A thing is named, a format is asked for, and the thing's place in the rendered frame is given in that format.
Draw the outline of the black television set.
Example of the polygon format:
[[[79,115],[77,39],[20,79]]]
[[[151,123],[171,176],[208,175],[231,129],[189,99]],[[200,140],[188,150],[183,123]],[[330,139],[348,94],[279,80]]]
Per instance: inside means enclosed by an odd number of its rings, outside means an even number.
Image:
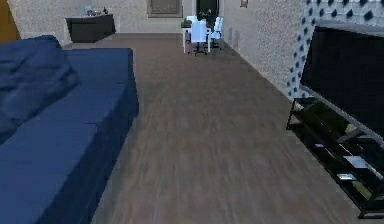
[[[318,21],[300,88],[384,147],[384,27]]]

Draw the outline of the black television stand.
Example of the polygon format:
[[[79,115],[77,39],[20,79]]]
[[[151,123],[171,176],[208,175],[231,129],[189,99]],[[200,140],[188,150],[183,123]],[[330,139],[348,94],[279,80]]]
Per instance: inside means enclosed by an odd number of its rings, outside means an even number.
[[[361,219],[384,219],[384,148],[313,97],[293,100],[286,128],[358,207]]]

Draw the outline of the dark window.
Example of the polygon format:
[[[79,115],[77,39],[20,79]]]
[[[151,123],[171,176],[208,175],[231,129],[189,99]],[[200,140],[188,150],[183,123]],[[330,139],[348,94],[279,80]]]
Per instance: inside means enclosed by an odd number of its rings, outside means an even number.
[[[211,11],[211,16],[219,14],[219,0],[196,0],[196,13]]]

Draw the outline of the blue sofa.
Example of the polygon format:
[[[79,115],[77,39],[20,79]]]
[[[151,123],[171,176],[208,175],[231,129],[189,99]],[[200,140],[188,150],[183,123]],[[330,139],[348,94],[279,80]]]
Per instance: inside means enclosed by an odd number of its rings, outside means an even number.
[[[0,224],[90,224],[138,113],[131,49],[0,44]]]

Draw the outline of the white dining table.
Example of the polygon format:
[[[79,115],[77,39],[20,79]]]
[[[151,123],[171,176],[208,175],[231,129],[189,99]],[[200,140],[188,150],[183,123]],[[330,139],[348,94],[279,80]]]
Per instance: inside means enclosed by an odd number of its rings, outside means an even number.
[[[207,44],[208,52],[211,52],[210,48],[210,34],[212,31],[212,27],[205,24],[205,43]],[[181,27],[181,33],[182,33],[182,47],[183,52],[186,52],[186,43],[191,40],[191,33],[192,33],[192,24],[190,28],[182,28]]]

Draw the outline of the dark sideboard cabinet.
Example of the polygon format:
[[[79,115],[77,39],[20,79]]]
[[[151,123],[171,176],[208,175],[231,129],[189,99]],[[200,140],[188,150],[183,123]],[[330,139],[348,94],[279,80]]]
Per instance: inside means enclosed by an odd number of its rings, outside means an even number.
[[[66,19],[71,41],[94,43],[116,32],[112,14],[94,17],[71,17]]]

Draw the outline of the white dining chair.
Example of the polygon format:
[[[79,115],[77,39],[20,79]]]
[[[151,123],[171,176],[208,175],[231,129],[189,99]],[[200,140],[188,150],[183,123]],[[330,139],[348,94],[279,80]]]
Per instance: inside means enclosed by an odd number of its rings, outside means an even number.
[[[204,44],[206,40],[207,40],[206,23],[202,20],[193,22],[191,25],[190,42],[196,45],[196,48],[193,50],[195,55],[197,55],[198,53],[207,54],[207,52],[201,48],[201,45]]]
[[[213,30],[210,34],[210,48],[219,48],[221,49],[218,40],[222,36],[222,23],[223,23],[223,18],[222,17],[217,17],[215,20],[215,24],[213,27]]]

